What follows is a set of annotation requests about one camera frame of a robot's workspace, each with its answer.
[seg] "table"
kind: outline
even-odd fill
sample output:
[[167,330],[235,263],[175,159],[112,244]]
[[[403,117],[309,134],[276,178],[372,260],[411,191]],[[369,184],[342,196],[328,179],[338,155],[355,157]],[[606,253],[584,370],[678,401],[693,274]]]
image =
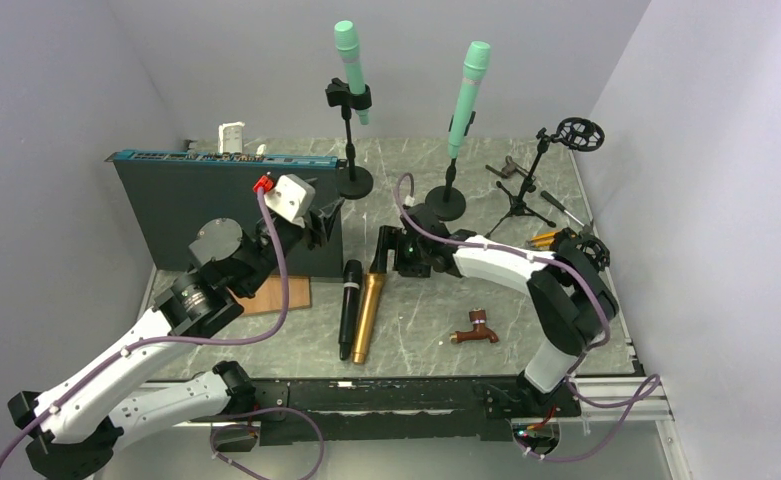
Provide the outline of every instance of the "table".
[[[253,152],[261,143],[275,154],[337,155],[343,158],[344,139],[267,139],[246,142]],[[505,155],[528,168],[536,154],[537,140],[469,138],[458,157],[455,186],[467,199],[463,217],[449,222],[449,230],[469,229],[485,233],[507,211],[508,199],[495,187],[498,179],[485,164],[500,168]],[[373,192],[364,199],[343,206],[344,254],[359,259],[364,267],[372,261],[378,227],[400,226],[391,191],[398,177],[411,172],[416,180],[416,198],[422,201],[432,187],[443,183],[448,165],[445,138],[356,139],[358,164],[375,179]],[[198,150],[213,149],[212,142],[200,142]],[[537,169],[537,185],[548,190],[582,221],[589,220],[582,187],[570,152],[553,145]],[[519,189],[521,178],[503,180],[510,190]],[[529,206],[554,220],[558,228],[569,219],[545,200],[539,191],[526,196]],[[533,217],[506,220],[493,235],[494,241],[522,246],[538,233],[549,231]],[[612,252],[616,264],[618,252]],[[166,288],[177,273],[157,272],[151,292]],[[610,277],[605,276],[610,285]],[[312,282],[309,309],[290,312],[282,329],[271,339],[247,347],[199,347],[163,368],[156,379],[179,380],[210,369],[221,360],[238,361],[255,378],[338,378],[450,375],[516,374],[531,359],[543,339],[530,299],[515,291],[478,279],[457,279],[433,273],[429,279],[402,278],[389,272],[376,317],[372,346],[365,365],[341,362],[337,335],[342,287],[335,283]],[[467,312],[487,311],[488,326],[500,338],[453,345],[449,335],[469,330]],[[243,338],[268,330],[277,314],[239,318],[217,338]],[[630,339],[621,315],[611,322],[611,341],[588,355],[579,373],[633,373]]]

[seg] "microphone holder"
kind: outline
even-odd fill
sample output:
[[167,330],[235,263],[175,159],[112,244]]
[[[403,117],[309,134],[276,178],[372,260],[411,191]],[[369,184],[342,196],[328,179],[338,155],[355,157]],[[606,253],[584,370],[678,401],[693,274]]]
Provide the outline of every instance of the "microphone holder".
[[[449,131],[452,131],[452,122],[455,120],[455,116],[452,115],[452,119],[449,121]],[[470,114],[470,120],[467,122],[467,127],[464,130],[464,137],[469,133],[469,127],[475,120],[475,111]],[[453,158],[449,161],[449,166],[446,167],[446,183],[440,187],[434,187],[425,196],[425,204],[431,208],[431,211],[437,215],[437,218],[444,222],[451,222],[461,218],[461,215],[467,209],[467,201],[464,198],[464,194],[457,188],[452,186],[455,183],[455,176],[458,173],[455,168],[455,161],[457,158]]]
[[352,109],[366,110],[372,107],[372,93],[366,85],[364,93],[355,95],[349,84],[334,78],[325,88],[329,107],[340,107],[340,116],[346,125],[346,166],[337,169],[337,191],[347,200],[358,200],[372,191],[372,175],[363,167],[355,165],[355,145],[352,143]]
[[537,170],[540,158],[549,150],[549,145],[552,143],[561,143],[570,150],[592,152],[601,147],[604,141],[605,132],[602,131],[602,127],[583,118],[570,117],[565,119],[558,125],[558,130],[554,135],[546,135],[546,129],[541,128],[537,132],[537,156],[534,157],[534,162],[531,164],[528,174],[523,177],[519,193],[514,195],[502,185],[502,182],[496,182],[496,187],[508,196],[510,206],[508,207],[508,213],[503,215],[484,237],[490,238],[490,235],[499,228],[499,225],[511,217],[537,217],[543,220],[549,227],[555,228],[555,222],[529,208],[524,200],[527,193],[537,190],[537,185],[534,184],[536,178],[534,172]]

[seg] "screwdriver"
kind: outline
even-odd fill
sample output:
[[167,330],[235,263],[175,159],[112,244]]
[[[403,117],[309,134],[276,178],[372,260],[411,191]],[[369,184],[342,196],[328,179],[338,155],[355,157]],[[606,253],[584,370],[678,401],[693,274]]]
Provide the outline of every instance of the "screwdriver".
[[566,216],[568,216],[571,219],[573,219],[574,222],[576,222],[577,224],[581,225],[582,228],[584,228],[584,223],[582,223],[581,220],[576,218],[575,215],[573,215],[569,210],[567,210],[567,208],[564,207],[564,205],[561,202],[556,200],[555,197],[553,197],[551,193],[547,192],[546,190],[543,190],[542,192],[540,192],[540,196],[543,197],[543,199],[546,200],[547,202],[551,203],[552,206],[554,206],[555,208],[557,208],[558,210],[563,212]]

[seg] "brown faucet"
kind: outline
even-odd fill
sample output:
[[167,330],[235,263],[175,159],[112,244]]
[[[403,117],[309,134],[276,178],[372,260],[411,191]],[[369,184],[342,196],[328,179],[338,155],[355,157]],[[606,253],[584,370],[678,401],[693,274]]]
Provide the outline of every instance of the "brown faucet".
[[449,335],[449,341],[452,343],[463,343],[467,340],[484,340],[485,338],[490,340],[490,343],[496,343],[499,341],[499,336],[496,332],[487,328],[487,312],[481,308],[476,308],[469,312],[470,322],[472,322],[472,330],[469,332],[455,332]]

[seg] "black tripod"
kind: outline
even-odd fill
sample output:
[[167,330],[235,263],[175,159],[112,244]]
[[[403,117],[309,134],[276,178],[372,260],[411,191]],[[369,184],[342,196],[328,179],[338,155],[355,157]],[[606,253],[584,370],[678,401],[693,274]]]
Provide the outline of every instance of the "black tripod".
[[529,208],[523,198],[526,193],[531,193],[537,190],[537,185],[534,184],[534,171],[537,170],[537,164],[540,163],[540,158],[543,154],[549,151],[549,145],[552,143],[562,143],[570,150],[578,150],[579,152],[592,152],[602,146],[602,142],[605,141],[605,132],[599,125],[585,120],[583,118],[568,118],[558,125],[558,131],[554,135],[546,135],[546,129],[541,128],[537,132],[537,156],[534,157],[534,162],[531,164],[528,174],[523,177],[522,184],[520,184],[520,191],[518,194],[512,194],[502,182],[496,182],[496,187],[505,192],[508,196],[510,206],[508,207],[508,213],[502,216],[496,225],[490,229],[485,238],[490,238],[490,235],[499,228],[506,219],[511,217],[537,217],[543,220],[546,225],[554,228],[555,222],[549,220],[543,215]]
[[372,94],[369,85],[366,91],[355,95],[349,90],[349,84],[334,78],[325,88],[325,97],[329,107],[340,107],[340,116],[346,124],[346,168],[337,170],[337,191],[348,200],[358,200],[372,191],[372,175],[363,167],[355,165],[355,145],[352,143],[352,109],[366,110],[372,107]]

